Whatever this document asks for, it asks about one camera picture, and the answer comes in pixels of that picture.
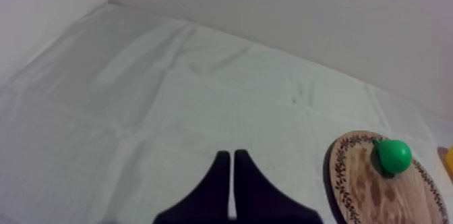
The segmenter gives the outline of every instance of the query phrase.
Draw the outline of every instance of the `wrinkled fabric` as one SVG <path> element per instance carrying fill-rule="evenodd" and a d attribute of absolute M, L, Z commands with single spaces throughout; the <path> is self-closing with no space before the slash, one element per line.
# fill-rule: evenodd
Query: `wrinkled fabric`
<path fill-rule="evenodd" d="M 2 85 L 0 114 L 2 224 L 148 224 L 218 150 L 238 148 L 334 223 L 322 165 L 351 130 L 406 141 L 453 213 L 437 155 L 453 145 L 453 121 L 300 57 L 126 7 L 81 19 Z"/>

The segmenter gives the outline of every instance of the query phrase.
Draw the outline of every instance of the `decorative leaf border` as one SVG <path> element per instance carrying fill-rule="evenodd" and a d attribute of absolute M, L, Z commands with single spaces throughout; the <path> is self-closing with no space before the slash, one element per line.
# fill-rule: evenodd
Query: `decorative leaf border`
<path fill-rule="evenodd" d="M 336 162 L 335 162 L 335 177 L 336 181 L 334 188 L 340 193 L 341 202 L 346 207 L 349 212 L 349 219 L 354 222 L 354 224 L 362 224 L 360 216 L 357 212 L 357 209 L 353 206 L 353 200 L 351 198 L 351 193 L 346 190 L 346 152 L 350 148 L 353 148 L 356 144 L 359 143 L 370 143 L 373 144 L 375 140 L 383 140 L 384 138 L 378 137 L 369 137 L 369 136 L 350 136 L 347 138 L 342 138 L 340 142 L 340 147 L 336 151 Z M 415 169 L 420 173 L 423 181 L 429 186 L 429 190 L 434 195 L 434 200 L 437 206 L 439 207 L 440 214 L 442 216 L 442 223 L 448 224 L 448 215 L 447 210 L 444 205 L 444 201 L 440 196 L 439 190 L 437 189 L 434 181 L 429 176 L 428 172 L 421 166 L 421 164 L 413 159 L 412 161 Z"/>

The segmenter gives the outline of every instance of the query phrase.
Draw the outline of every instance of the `white wall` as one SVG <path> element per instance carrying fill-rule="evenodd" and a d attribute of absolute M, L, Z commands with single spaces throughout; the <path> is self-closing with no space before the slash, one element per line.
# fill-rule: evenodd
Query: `white wall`
<path fill-rule="evenodd" d="M 327 65 L 453 117 L 453 0 L 111 0 Z"/>
<path fill-rule="evenodd" d="M 107 0 L 0 0 L 0 76 L 7 78 L 71 23 Z"/>

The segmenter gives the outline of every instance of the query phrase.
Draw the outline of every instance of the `white sheet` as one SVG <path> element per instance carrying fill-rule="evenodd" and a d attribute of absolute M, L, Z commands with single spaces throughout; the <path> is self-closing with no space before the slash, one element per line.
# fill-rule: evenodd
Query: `white sheet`
<path fill-rule="evenodd" d="M 350 130 L 407 141 L 453 213 L 436 149 L 453 144 L 452 121 L 299 57 L 124 7 L 74 24 L 1 87 L 0 112 L 0 223 L 149 224 L 217 150 L 238 148 L 334 223 L 322 161 Z"/>

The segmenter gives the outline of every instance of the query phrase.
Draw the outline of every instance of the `wooden plate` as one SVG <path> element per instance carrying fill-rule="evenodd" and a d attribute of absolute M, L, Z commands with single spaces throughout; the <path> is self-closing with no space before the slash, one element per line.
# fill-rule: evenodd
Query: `wooden plate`
<path fill-rule="evenodd" d="M 448 224 L 439 190 L 413 159 L 403 173 L 382 171 L 373 150 L 373 132 L 349 132 L 337 139 L 330 154 L 330 183 L 339 210 L 354 224 Z"/>

